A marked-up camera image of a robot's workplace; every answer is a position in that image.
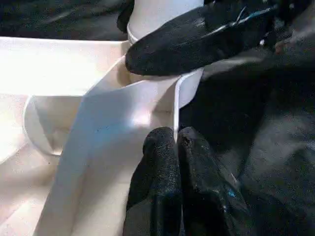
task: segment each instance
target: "white cylinder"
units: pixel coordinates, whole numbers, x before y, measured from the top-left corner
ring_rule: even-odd
[[[167,21],[203,6],[203,3],[204,0],[135,0],[127,26],[130,42],[135,43]]]

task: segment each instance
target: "black glove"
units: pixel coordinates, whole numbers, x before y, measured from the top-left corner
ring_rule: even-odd
[[[143,145],[130,184],[124,236],[178,236],[182,215],[179,160],[173,131],[158,128]]]
[[[237,183],[227,169],[219,170],[207,141],[185,128],[178,151],[180,158],[170,128],[147,136],[131,179],[124,235],[178,236],[186,231],[191,236],[254,236]]]

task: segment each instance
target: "worn glove fabric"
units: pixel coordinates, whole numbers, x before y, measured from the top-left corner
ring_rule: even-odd
[[[133,44],[126,67],[140,75],[180,75],[259,44],[272,30],[269,1],[215,2],[165,23]]]
[[[178,151],[187,235],[256,235],[236,179],[227,169],[219,169],[208,142],[188,127],[179,134]]]
[[[130,184],[124,236],[178,236],[182,191],[173,131],[158,128],[143,145]]]

